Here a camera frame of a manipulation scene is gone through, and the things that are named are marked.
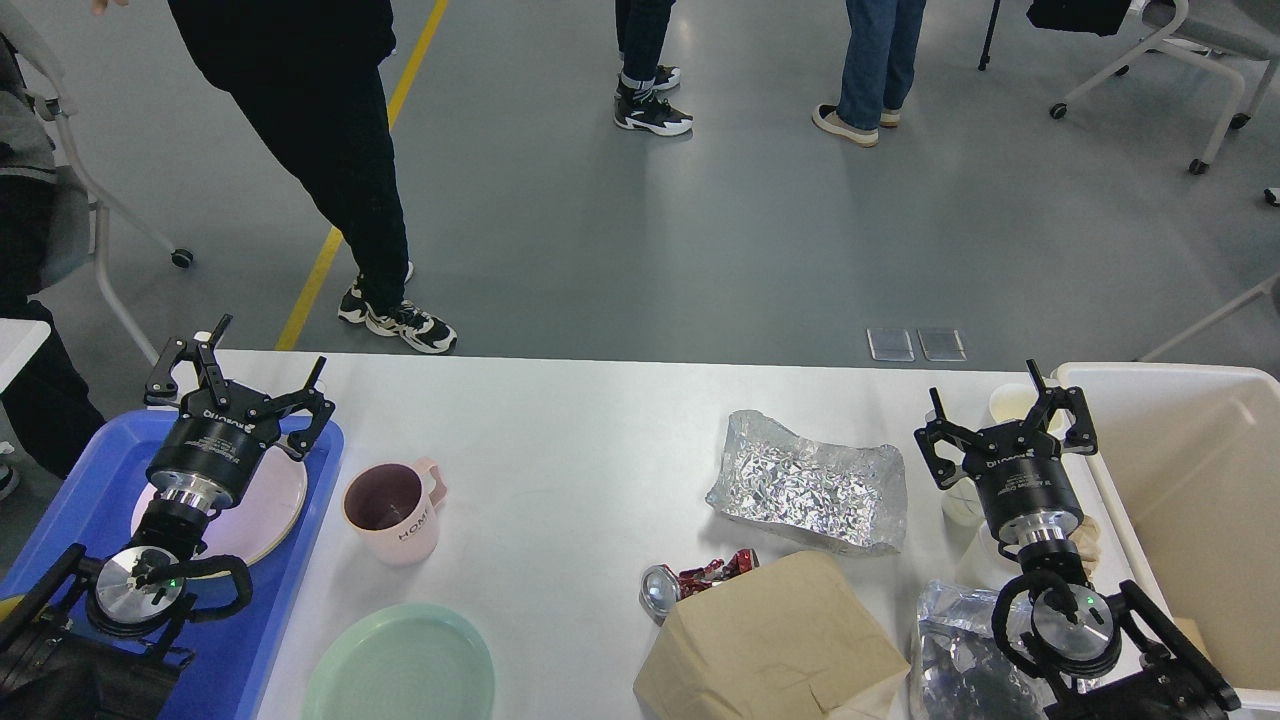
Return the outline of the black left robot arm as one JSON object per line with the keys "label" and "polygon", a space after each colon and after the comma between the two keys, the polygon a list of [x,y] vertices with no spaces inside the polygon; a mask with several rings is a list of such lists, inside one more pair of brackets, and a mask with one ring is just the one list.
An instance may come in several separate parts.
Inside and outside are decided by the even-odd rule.
{"label": "black left robot arm", "polygon": [[169,340],[143,387],[145,420],[169,429],[131,492],[143,511],[95,557],[72,542],[3,615],[5,719],[156,719],[196,652],[191,625],[253,601],[244,543],[274,550],[308,491],[302,462],[335,405],[319,357],[300,389],[270,396],[225,377],[209,333]]}

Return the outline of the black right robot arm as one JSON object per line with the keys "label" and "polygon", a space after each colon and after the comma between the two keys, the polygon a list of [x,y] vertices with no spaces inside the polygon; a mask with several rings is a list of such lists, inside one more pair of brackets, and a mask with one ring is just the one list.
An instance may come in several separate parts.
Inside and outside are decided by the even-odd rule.
{"label": "black right robot arm", "polygon": [[1220,670],[1133,580],[1100,594],[1073,532],[1084,512],[1062,465],[1094,455],[1084,392],[1050,387],[1027,364],[1036,400],[1020,419],[982,429],[951,421],[937,389],[914,433],[940,489],[974,482],[989,534],[1020,574],[991,618],[1000,652],[1046,680],[1051,719],[1225,719],[1242,706]]}

